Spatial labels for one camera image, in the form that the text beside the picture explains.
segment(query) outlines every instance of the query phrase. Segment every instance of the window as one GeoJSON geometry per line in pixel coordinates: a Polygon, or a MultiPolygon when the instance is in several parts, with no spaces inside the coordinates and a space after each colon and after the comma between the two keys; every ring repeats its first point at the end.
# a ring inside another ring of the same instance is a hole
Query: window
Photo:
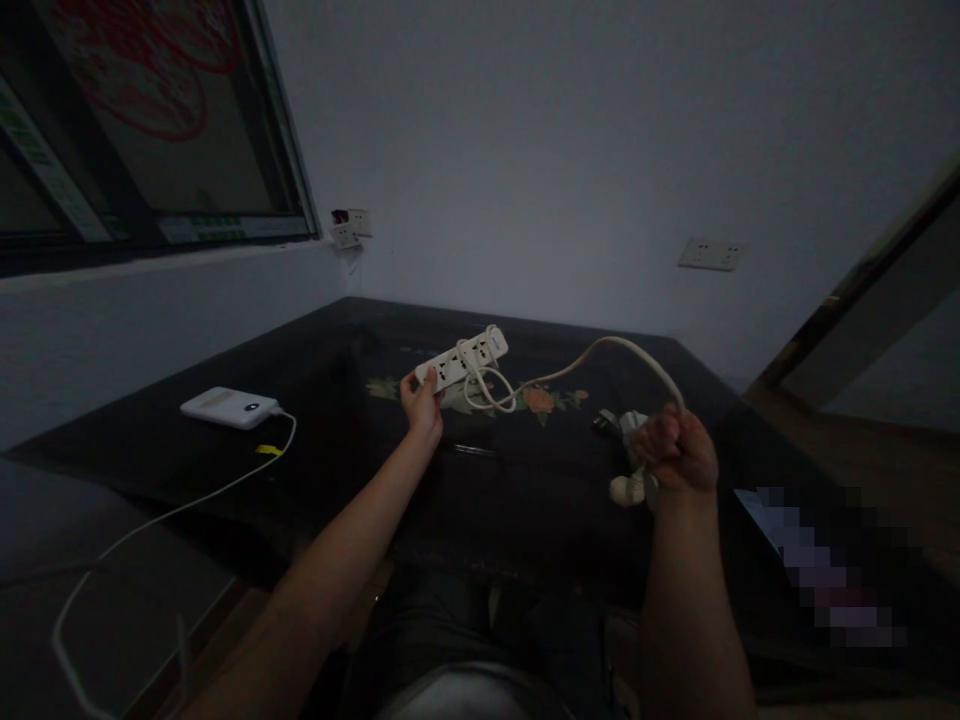
{"type": "Polygon", "coordinates": [[[5,15],[0,274],[319,237],[257,0],[5,15]]]}

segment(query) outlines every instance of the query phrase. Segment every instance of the floor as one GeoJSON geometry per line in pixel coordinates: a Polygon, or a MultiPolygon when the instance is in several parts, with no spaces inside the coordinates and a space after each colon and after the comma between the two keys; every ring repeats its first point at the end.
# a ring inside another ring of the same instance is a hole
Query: floor
{"type": "Polygon", "coordinates": [[[956,435],[808,414],[754,385],[744,399],[838,482],[860,491],[879,520],[960,587],[960,441],[956,435]]]}
{"type": "MultiPolygon", "coordinates": [[[[878,508],[888,524],[907,528],[912,544],[960,587],[960,447],[956,438],[914,433],[893,426],[841,417],[809,415],[789,400],[755,386],[745,399],[839,482],[861,492],[861,502],[878,508]]],[[[361,595],[342,633],[352,651],[393,571],[385,561],[361,595]]],[[[223,662],[266,604],[269,596],[250,590],[194,665],[203,685],[223,662]]],[[[892,720],[922,717],[960,720],[960,706],[911,698],[762,708],[762,720],[892,720]]]]}

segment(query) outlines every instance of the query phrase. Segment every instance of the red decoration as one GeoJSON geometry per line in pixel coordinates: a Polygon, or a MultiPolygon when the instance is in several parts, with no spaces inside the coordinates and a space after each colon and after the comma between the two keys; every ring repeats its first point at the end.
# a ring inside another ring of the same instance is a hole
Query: red decoration
{"type": "Polygon", "coordinates": [[[239,60],[236,25],[221,0],[36,4],[87,99],[154,137],[199,135],[207,100],[195,67],[230,73],[239,60]]]}

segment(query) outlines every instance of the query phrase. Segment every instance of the orange flower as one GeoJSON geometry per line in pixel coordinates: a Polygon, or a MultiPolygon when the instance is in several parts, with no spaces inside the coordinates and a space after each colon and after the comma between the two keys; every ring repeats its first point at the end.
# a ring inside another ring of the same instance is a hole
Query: orange flower
{"type": "Polygon", "coordinates": [[[523,400],[532,413],[552,413],[553,398],[546,390],[531,388],[523,391],[523,400]]]}

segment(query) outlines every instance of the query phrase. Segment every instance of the right hand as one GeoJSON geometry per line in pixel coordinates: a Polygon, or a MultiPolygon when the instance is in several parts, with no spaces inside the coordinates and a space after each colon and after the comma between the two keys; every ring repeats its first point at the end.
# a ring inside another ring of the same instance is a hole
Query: right hand
{"type": "Polygon", "coordinates": [[[674,403],[634,432],[630,447],[645,461],[661,490],[712,494],[720,469],[713,440],[696,415],[674,403]]]}

